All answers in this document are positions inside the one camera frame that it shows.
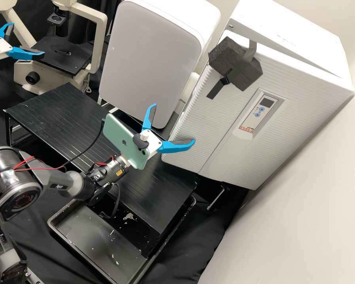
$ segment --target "black foam block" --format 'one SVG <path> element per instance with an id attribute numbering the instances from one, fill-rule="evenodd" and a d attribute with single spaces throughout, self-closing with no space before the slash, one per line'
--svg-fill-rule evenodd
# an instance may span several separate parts
<path id="1" fill-rule="evenodd" d="M 229 37 L 224 38 L 211 52 L 209 65 L 222 76 L 227 77 L 241 91 L 246 90 L 260 76 L 263 70 L 255 58 L 251 62 L 243 60 L 245 50 Z"/>

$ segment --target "black tray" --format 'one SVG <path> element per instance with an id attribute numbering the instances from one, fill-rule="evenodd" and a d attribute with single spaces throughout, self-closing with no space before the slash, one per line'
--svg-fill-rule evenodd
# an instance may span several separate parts
<path id="1" fill-rule="evenodd" d="M 138 246 L 128 241 L 109 224 L 110 222 L 102 219 L 80 201 L 69 202 L 54 214 L 47 224 L 110 283 L 136 284 L 195 204 L 195 198 L 190 196 L 171 223 L 171 229 L 149 257 L 144 257 Z"/>

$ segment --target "green smartphone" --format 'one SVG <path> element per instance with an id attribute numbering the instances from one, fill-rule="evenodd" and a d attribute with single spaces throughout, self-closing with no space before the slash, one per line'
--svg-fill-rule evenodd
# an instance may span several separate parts
<path id="1" fill-rule="evenodd" d="M 133 168 L 143 170 L 149 159 L 149 150 L 139 150 L 133 142 L 134 134 L 122 124 L 113 114 L 107 114 L 103 133 L 107 139 L 125 155 Z"/>

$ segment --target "control panel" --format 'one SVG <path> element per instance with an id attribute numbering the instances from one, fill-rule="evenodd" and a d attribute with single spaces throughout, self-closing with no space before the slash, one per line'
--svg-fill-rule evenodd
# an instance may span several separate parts
<path id="1" fill-rule="evenodd" d="M 274 97 L 263 94 L 258 103 L 239 126 L 239 129 L 253 133 L 278 101 L 279 100 Z"/>

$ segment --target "black cable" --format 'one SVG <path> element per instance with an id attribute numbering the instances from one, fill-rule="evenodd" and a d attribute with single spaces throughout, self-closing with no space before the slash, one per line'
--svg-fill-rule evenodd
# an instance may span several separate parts
<path id="1" fill-rule="evenodd" d="M 117 199 L 116 199 L 116 204 L 114 205 L 112 214 L 110 216 L 108 216 L 104 211 L 100 212 L 99 216 L 102 216 L 105 219 L 112 219 L 116 215 L 118 206 L 120 204 L 120 192 L 121 192 L 120 191 L 120 187 L 116 183 L 114 183 L 113 185 L 115 185 L 117 187 L 117 192 L 118 192 Z"/>
<path id="2" fill-rule="evenodd" d="M 104 123 L 105 123 L 105 119 L 103 118 L 103 119 L 101 120 L 100 131 L 99 131 L 99 133 L 97 134 L 95 140 L 93 140 L 93 142 L 91 143 L 91 145 L 89 145 L 88 148 L 85 149 L 83 152 L 80 152 L 80 154 L 78 154 L 78 155 L 76 155 L 75 157 L 69 159 L 67 162 L 65 162 L 63 165 L 61 165 L 59 168 L 66 166 L 68 163 L 71 163 L 73 160 L 79 158 L 81 155 L 83 155 L 85 152 L 87 152 L 87 151 L 96 143 L 96 141 L 99 139 L 100 134 L 101 134 L 101 132 L 103 131 Z"/>

